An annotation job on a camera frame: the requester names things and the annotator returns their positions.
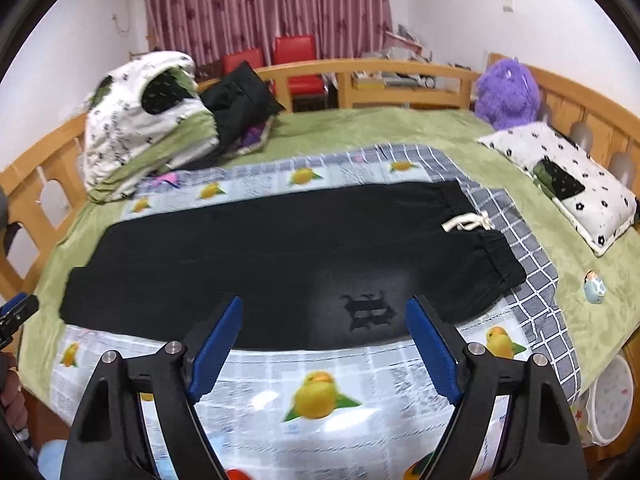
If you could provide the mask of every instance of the pink item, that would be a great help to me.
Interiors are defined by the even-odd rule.
[[[180,187],[180,183],[178,183],[178,176],[172,171],[171,173],[165,173],[164,175],[156,176],[153,179],[153,186],[160,186],[162,183],[166,182],[171,186],[174,186],[175,189]]]
[[[397,34],[394,34],[390,30],[388,30],[385,37],[385,48],[389,48],[392,46],[406,48],[407,50],[410,50],[418,56],[422,55],[422,46],[420,44],[408,40],[407,38],[403,38],[402,36],[398,36]]]

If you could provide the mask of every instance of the red floral curtain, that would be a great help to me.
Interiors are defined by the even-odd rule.
[[[384,44],[388,0],[146,0],[158,46],[207,64],[260,47],[271,63],[277,36],[313,34],[319,57],[354,57]]]
[[[380,50],[391,30],[389,0],[321,0],[322,57],[360,57]]]

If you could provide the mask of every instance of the purple stuffed animal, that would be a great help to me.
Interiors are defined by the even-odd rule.
[[[536,120],[540,91],[529,69],[517,59],[502,59],[478,78],[476,117],[495,130]]]

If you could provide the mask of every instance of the blue gripper pad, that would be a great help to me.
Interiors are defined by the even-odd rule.
[[[0,308],[0,316],[4,316],[5,314],[8,314],[9,312],[11,312],[13,307],[18,305],[26,297],[27,295],[24,292],[18,292],[18,294],[12,297]]]
[[[213,389],[241,328],[242,300],[236,296],[193,362],[193,379],[187,389],[191,402],[199,402]]]
[[[439,395],[457,405],[462,398],[456,375],[456,361],[415,299],[406,304],[406,326],[420,352],[422,362]]]

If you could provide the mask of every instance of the green blanket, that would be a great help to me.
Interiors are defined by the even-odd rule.
[[[640,254],[640,236],[629,230],[596,258],[571,224],[531,179],[503,156],[474,139],[491,128],[469,112],[419,112],[400,108],[331,110],[282,116],[274,122],[261,152],[228,164],[251,164],[296,155],[343,152],[383,142],[426,144],[443,150],[485,187],[503,187],[514,199],[560,277],[556,303],[573,339],[582,370],[582,390],[604,370],[640,324],[640,281],[631,277]],[[52,252],[36,289],[41,307],[22,338],[20,374],[25,386],[49,402],[53,362],[64,325],[58,309],[66,277],[89,259],[102,232],[120,215],[122,203],[88,203],[67,236]],[[589,304],[582,291],[584,275],[596,270],[607,285],[604,304]]]

